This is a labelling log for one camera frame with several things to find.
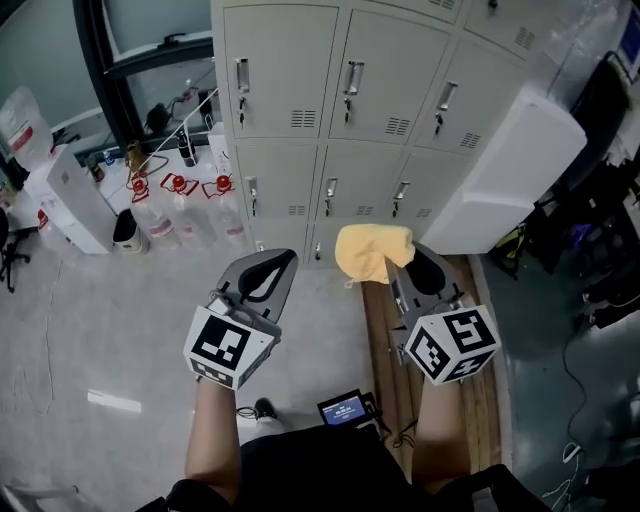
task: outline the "yellow cloth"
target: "yellow cloth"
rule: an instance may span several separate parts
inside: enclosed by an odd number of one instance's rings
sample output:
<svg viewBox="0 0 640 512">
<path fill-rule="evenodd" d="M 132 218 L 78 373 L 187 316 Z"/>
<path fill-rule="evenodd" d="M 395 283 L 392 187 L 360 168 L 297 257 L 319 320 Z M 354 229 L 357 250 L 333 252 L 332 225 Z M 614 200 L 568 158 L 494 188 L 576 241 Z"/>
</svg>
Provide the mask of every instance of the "yellow cloth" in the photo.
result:
<svg viewBox="0 0 640 512">
<path fill-rule="evenodd" d="M 336 261 L 353 281 L 388 284 L 385 257 L 399 267 L 413 261 L 416 248 L 409 228 L 382 224 L 345 226 L 338 234 Z"/>
</svg>

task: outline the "black shoe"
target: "black shoe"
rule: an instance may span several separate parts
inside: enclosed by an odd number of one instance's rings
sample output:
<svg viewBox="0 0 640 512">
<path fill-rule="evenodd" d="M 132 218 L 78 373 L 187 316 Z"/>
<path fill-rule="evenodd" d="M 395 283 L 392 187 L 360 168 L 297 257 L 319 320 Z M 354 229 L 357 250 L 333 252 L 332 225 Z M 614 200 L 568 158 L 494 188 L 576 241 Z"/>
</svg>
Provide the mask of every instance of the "black shoe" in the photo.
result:
<svg viewBox="0 0 640 512">
<path fill-rule="evenodd" d="M 258 398 L 256 404 L 253 406 L 256 410 L 256 419 L 260 418 L 273 418 L 276 419 L 278 415 L 276 414 L 276 410 L 273 407 L 273 404 L 269 401 L 268 398 Z"/>
</svg>

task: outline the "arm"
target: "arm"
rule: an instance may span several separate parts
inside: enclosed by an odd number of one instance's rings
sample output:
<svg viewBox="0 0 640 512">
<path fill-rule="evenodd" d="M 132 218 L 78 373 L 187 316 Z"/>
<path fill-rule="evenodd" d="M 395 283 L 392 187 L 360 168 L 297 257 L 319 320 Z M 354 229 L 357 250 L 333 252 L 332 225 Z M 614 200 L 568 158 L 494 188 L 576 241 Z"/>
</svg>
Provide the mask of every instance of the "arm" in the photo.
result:
<svg viewBox="0 0 640 512">
<path fill-rule="evenodd" d="M 469 470 L 460 384 L 434 386 L 425 379 L 413 450 L 413 483 L 433 494 Z"/>
<path fill-rule="evenodd" d="M 240 441 L 232 390 L 209 379 L 198 383 L 189 439 L 187 478 L 212 487 L 233 504 L 240 489 Z"/>
</svg>

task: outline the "water bottle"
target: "water bottle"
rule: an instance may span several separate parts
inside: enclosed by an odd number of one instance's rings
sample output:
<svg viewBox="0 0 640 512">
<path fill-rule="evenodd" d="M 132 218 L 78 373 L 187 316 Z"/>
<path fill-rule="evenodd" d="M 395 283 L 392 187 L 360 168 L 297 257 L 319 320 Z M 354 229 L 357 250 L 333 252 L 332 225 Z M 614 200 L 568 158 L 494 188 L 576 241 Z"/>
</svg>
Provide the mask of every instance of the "water bottle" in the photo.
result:
<svg viewBox="0 0 640 512">
<path fill-rule="evenodd" d="M 60 231 L 58 226 L 49 221 L 49 217 L 42 210 L 38 210 L 38 221 L 40 221 L 38 233 L 42 244 L 47 249 L 57 253 L 63 260 L 68 260 L 81 254 L 80 249 Z"/>
<path fill-rule="evenodd" d="M 168 190 L 167 214 L 180 240 L 185 245 L 201 249 L 210 246 L 216 236 L 202 199 L 194 193 L 198 184 L 196 180 L 186 180 L 183 176 L 169 173 L 160 186 Z"/>
<path fill-rule="evenodd" d="M 18 163 L 29 172 L 51 156 L 53 135 L 26 87 L 18 87 L 0 110 L 0 133 Z"/>
<path fill-rule="evenodd" d="M 227 240 L 237 249 L 247 249 L 247 237 L 242 225 L 235 187 L 229 176 L 221 174 L 215 183 L 203 183 L 202 192 L 213 207 L 209 214 L 213 223 L 219 223 Z"/>
<path fill-rule="evenodd" d="M 151 243 L 164 249 L 178 247 L 180 239 L 173 224 L 162 209 L 149 198 L 149 186 L 145 179 L 133 180 L 133 193 L 131 213 Z"/>
</svg>

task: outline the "gray floor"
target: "gray floor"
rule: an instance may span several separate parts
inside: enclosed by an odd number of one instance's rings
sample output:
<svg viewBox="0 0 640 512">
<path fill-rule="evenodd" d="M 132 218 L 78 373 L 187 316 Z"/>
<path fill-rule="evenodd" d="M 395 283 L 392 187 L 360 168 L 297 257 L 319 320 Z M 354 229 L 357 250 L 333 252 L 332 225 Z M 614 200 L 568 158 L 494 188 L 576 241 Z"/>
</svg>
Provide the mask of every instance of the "gray floor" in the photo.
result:
<svg viewBox="0 0 640 512">
<path fill-rule="evenodd" d="M 564 465 L 567 424 L 582 402 L 579 387 L 562 365 L 562 347 L 572 336 L 572 318 L 582 311 L 586 286 L 574 261 L 565 258 L 554 275 L 525 254 L 518 281 L 483 257 L 491 300 L 507 360 L 513 425 L 513 471 L 536 495 L 555 489 L 575 470 Z M 609 437 L 629 429 L 630 396 L 638 392 L 640 313 L 605 329 L 584 329 L 571 340 L 569 368 L 582 381 L 588 401 L 573 422 L 586 447 L 586 467 L 616 463 L 636 447 Z M 581 471 L 576 482 L 584 481 Z M 555 501 L 548 498 L 552 505 Z"/>
<path fill-rule="evenodd" d="M 233 256 L 216 243 L 64 263 L 48 331 L 55 401 L 40 416 L 50 400 L 44 333 L 59 260 L 37 237 L 24 248 L 33 258 L 16 271 L 16 293 L 0 286 L 0 483 L 76 485 L 84 508 L 67 510 L 135 510 L 181 478 L 195 392 L 182 347 L 196 305 Z M 238 405 L 266 395 L 302 428 L 319 423 L 317 402 L 372 389 L 361 292 L 345 280 L 338 270 L 298 271 L 283 341 Z M 89 403 L 88 390 L 140 402 L 142 413 Z"/>
</svg>

